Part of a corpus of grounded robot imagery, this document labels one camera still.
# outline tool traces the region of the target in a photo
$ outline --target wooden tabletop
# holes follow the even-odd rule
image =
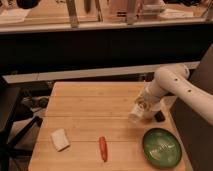
[[[95,3],[92,1],[91,12],[86,13],[84,10],[84,1],[76,0],[76,10],[79,21],[96,21],[96,8]],[[109,6],[107,0],[100,0],[101,10],[104,22],[113,23],[114,21],[124,22],[123,18],[117,18],[109,15]],[[201,17],[206,11],[207,7],[202,4],[199,6],[186,7],[181,4],[166,4],[169,9],[177,9],[182,11],[190,11],[194,13],[195,17]],[[3,11],[3,7],[0,7],[0,14]],[[69,23],[69,14],[66,3],[56,3],[55,0],[41,0],[39,4],[32,8],[25,18],[24,22],[12,23],[12,24],[0,24],[1,27],[8,26],[34,26],[34,25],[47,25],[47,24],[65,24]]]
[[[35,145],[30,171],[156,171],[146,160],[141,140],[144,133],[160,127],[175,135],[168,109],[166,121],[129,122],[142,82],[58,82],[55,84]],[[71,146],[57,152],[51,132],[64,128]],[[98,139],[105,136],[108,162],[100,156]],[[173,171],[186,170],[181,160]]]

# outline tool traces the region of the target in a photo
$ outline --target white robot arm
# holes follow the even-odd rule
[[[157,69],[154,80],[142,90],[137,98],[130,119],[136,122],[154,117],[160,110],[160,100],[171,92],[213,125],[213,96],[192,85],[187,81],[188,77],[189,70],[183,64]]]

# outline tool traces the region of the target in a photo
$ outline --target wood grain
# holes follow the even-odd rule
[[[129,112],[144,85],[142,82],[56,83],[29,170],[156,171],[143,155],[143,135],[154,127],[177,134],[164,101],[161,106],[165,122],[153,119],[133,124],[129,121]],[[50,134],[60,128],[65,129],[71,146],[57,152]],[[101,136],[105,136],[108,145],[106,163],[99,151]],[[184,171],[184,158],[170,170]]]

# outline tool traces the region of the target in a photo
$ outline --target green bowl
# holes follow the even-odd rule
[[[162,128],[152,128],[147,131],[142,146],[147,160],[159,169],[174,168],[182,157],[177,138]]]

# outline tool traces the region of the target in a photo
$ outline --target toy carrot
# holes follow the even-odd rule
[[[106,144],[105,137],[99,138],[99,147],[100,147],[101,157],[102,157],[103,161],[107,162],[108,150],[107,150],[107,144]]]

